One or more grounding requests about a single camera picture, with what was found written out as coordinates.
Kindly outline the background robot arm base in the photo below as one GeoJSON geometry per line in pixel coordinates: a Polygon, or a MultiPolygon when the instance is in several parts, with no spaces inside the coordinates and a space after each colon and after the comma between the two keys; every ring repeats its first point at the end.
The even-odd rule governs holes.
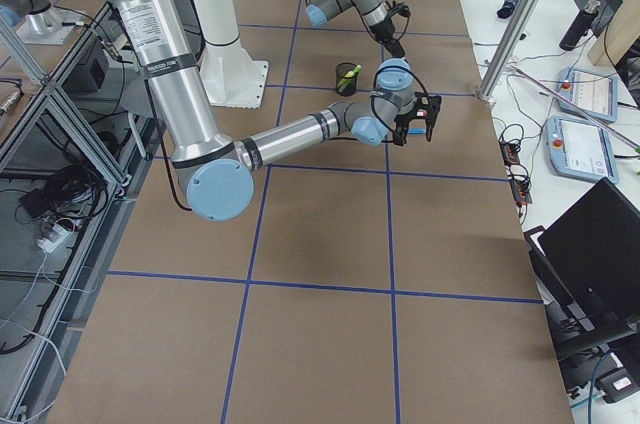
{"type": "Polygon", "coordinates": [[[26,44],[63,45],[74,26],[50,0],[1,0],[1,18],[26,44]]]}

